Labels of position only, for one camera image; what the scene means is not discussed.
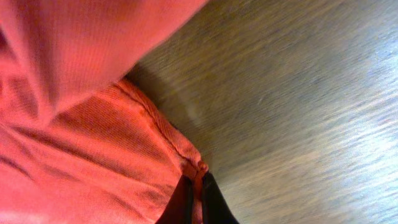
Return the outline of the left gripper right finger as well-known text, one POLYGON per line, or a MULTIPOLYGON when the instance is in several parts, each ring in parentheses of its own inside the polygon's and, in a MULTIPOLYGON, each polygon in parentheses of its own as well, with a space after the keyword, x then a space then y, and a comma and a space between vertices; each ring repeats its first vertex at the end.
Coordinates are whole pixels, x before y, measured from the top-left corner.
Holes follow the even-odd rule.
POLYGON ((210 172, 202 178, 201 207, 204 224, 239 224, 210 172))

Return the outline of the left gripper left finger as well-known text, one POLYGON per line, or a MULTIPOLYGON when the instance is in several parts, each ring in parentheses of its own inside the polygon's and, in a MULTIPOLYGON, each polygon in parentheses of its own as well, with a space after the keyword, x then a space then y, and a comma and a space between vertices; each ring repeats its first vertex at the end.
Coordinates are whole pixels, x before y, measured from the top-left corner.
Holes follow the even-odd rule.
POLYGON ((192 224, 193 201, 192 181, 183 175, 156 224, 192 224))

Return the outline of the red soccer t-shirt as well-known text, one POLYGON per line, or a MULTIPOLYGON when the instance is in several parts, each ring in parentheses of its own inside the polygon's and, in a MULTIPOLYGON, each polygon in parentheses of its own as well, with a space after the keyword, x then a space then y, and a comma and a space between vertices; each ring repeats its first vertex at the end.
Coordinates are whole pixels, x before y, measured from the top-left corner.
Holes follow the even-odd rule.
POLYGON ((1 2, 1 222, 155 223, 207 165, 125 78, 203 1, 1 2))

